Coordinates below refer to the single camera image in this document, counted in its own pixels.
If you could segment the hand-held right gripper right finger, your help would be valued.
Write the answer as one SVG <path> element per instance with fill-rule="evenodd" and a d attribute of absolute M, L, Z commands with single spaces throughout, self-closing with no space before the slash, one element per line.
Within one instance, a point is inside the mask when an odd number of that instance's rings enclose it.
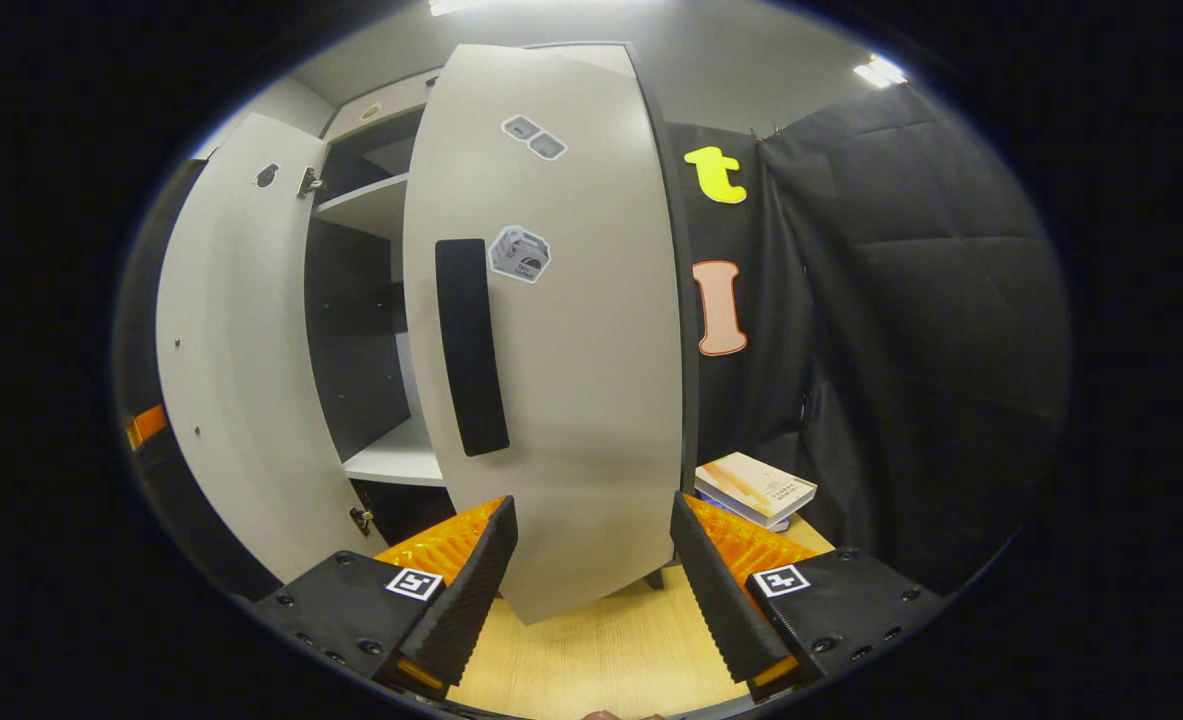
<path fill-rule="evenodd" d="M 942 611 L 939 593 L 861 550 L 809 550 L 686 493 L 670 538 L 716 650 L 755 701 L 870 664 Z"/>

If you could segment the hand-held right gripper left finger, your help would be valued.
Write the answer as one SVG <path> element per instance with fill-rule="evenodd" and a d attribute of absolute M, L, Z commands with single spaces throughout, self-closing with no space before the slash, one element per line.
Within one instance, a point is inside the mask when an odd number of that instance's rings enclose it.
<path fill-rule="evenodd" d="M 274 633 L 367 682 L 426 700 L 460 685 L 518 541 L 512 497 L 377 556 L 340 550 L 254 602 Z"/>

